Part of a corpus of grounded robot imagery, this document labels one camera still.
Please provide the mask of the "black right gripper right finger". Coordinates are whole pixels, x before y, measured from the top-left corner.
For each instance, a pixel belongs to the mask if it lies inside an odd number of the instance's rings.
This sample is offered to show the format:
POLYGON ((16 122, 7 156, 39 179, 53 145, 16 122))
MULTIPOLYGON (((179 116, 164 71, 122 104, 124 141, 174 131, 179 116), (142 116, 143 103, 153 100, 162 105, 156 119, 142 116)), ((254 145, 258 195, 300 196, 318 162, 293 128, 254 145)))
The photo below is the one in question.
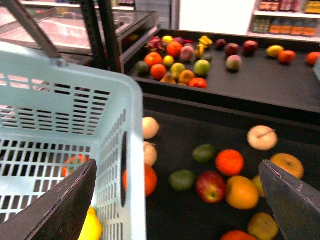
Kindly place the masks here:
POLYGON ((320 192, 269 160, 258 172, 266 201, 286 240, 320 238, 320 192))

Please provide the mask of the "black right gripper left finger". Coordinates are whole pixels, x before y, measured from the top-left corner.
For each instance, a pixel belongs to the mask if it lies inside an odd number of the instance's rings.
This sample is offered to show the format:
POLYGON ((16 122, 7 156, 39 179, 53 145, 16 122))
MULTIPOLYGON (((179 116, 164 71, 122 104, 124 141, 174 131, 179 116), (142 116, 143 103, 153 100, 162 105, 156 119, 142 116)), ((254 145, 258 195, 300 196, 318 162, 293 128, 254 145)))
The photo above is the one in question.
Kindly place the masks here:
POLYGON ((97 177, 94 159, 82 164, 26 209, 0 226, 2 240, 77 240, 97 177))

